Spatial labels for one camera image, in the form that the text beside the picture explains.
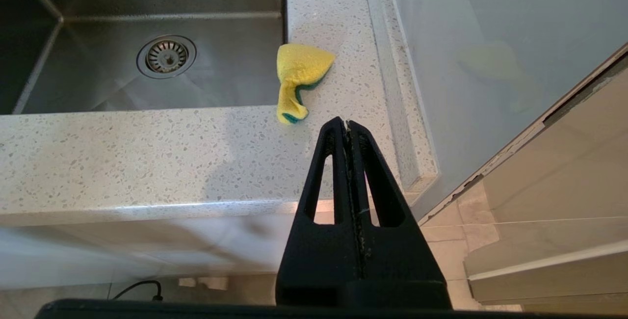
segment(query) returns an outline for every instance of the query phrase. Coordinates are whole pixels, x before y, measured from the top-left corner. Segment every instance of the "tiled floor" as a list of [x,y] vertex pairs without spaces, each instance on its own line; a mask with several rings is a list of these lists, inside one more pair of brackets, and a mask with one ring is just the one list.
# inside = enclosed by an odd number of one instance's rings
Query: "tiled floor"
[[[493,215],[488,208],[482,183],[465,192],[421,230],[430,245],[447,280],[449,297],[458,310],[511,310],[520,306],[482,306],[471,297],[463,260],[467,254],[498,240]],[[215,303],[243,305],[274,305],[274,275],[229,277],[224,290],[204,285],[202,281],[187,281],[180,286],[177,279],[160,279],[164,301],[178,303]],[[32,319],[47,302],[68,297],[108,299],[132,283],[64,286],[9,290],[0,292],[0,319]],[[150,300],[156,290],[143,285],[131,290],[123,299]]]

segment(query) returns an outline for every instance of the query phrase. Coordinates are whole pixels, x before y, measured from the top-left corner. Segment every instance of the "drain strainer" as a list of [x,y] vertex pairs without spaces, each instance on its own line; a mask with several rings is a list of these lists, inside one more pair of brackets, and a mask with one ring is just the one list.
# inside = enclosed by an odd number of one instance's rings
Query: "drain strainer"
[[172,78],[190,68],[196,57],[196,48],[187,38],[165,35],[148,42],[137,55],[137,68],[144,75]]

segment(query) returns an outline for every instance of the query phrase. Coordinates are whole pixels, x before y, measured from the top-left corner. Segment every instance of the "stainless steel sink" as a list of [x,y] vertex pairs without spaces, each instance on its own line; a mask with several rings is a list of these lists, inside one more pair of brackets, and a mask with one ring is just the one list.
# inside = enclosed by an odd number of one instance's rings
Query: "stainless steel sink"
[[283,0],[13,2],[2,113],[276,104]]

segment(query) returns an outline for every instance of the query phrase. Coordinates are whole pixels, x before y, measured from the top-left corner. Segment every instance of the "quartz countertop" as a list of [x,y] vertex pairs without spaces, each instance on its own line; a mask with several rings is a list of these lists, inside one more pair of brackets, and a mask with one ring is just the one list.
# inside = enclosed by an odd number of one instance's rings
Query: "quartz countertop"
[[[337,55],[303,93],[306,120],[282,125],[275,106],[0,116],[0,225],[293,212],[334,116],[370,129],[398,180],[367,0],[287,5],[289,41]],[[331,207],[330,173],[320,199]]]

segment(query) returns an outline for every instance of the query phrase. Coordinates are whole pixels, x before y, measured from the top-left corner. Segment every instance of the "white speckled countertop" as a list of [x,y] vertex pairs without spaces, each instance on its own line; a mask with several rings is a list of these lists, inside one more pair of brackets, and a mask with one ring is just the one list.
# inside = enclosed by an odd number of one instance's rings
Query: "white speckled countertop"
[[0,225],[291,212],[334,116],[369,128],[399,180],[367,0],[288,0],[288,30],[337,55],[297,125],[275,106],[0,116]]

